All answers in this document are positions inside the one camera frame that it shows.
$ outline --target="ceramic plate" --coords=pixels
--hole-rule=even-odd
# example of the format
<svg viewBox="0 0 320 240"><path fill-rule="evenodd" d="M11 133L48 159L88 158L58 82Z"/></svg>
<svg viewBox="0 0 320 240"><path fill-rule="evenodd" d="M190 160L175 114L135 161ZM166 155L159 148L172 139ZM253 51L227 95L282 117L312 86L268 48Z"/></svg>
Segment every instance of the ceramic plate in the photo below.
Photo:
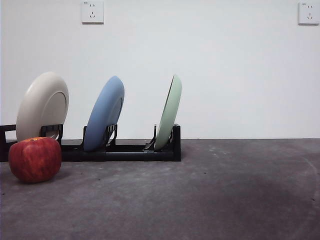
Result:
<svg viewBox="0 0 320 240"><path fill-rule="evenodd" d="M104 85L92 109L84 135L83 148L86 152L94 151L104 143L106 127L117 124L124 99L124 84L113 76Z"/></svg>
<svg viewBox="0 0 320 240"><path fill-rule="evenodd" d="M154 149L156 151L161 150L169 140L179 108L181 91L182 83L179 77L174 75L155 137Z"/></svg>
<svg viewBox="0 0 320 240"><path fill-rule="evenodd" d="M69 106L65 81L54 72L37 77L26 91L16 118L16 138L22 141L39 137L42 126L63 124ZM58 132L47 133L56 138Z"/></svg>

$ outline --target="apple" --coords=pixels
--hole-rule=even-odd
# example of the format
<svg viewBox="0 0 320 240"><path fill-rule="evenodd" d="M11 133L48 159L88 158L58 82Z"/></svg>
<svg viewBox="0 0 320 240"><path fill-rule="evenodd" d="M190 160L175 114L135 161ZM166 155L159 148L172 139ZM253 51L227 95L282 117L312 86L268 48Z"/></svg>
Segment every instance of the apple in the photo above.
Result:
<svg viewBox="0 0 320 240"><path fill-rule="evenodd" d="M10 147L8 155L11 172L25 183L51 179L62 162L61 147L51 137L32 137Z"/></svg>

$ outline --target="gray floor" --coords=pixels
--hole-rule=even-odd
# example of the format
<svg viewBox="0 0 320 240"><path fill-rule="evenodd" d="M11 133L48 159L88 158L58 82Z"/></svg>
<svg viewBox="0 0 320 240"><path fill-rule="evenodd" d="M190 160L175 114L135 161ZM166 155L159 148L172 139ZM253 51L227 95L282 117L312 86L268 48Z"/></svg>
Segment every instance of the gray floor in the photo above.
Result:
<svg viewBox="0 0 320 240"><path fill-rule="evenodd" d="M182 162L1 163L3 240L319 240L320 139L183 140Z"/></svg>

